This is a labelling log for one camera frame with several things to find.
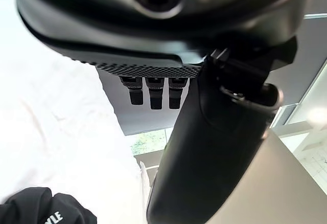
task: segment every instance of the green foliage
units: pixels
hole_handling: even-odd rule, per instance
[[[165,130],[151,131],[137,135],[135,144],[131,146],[134,155],[163,150],[166,145]]]

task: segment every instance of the white light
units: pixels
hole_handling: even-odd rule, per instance
[[[326,108],[315,108],[308,114],[308,120],[317,124],[327,123],[327,109]]]

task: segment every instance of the black fabric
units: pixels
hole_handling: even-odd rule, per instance
[[[26,188],[0,205],[1,224],[96,224],[97,218],[70,195]]]

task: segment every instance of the textured grille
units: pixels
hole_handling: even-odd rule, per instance
[[[200,70],[200,66],[184,65],[180,68],[155,67],[147,65],[127,64],[97,64],[90,63],[96,67],[117,76],[125,77],[180,77],[194,78]]]

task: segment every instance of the white wall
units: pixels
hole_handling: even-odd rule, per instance
[[[307,172],[327,194],[327,147],[321,147],[315,153],[300,160]]]

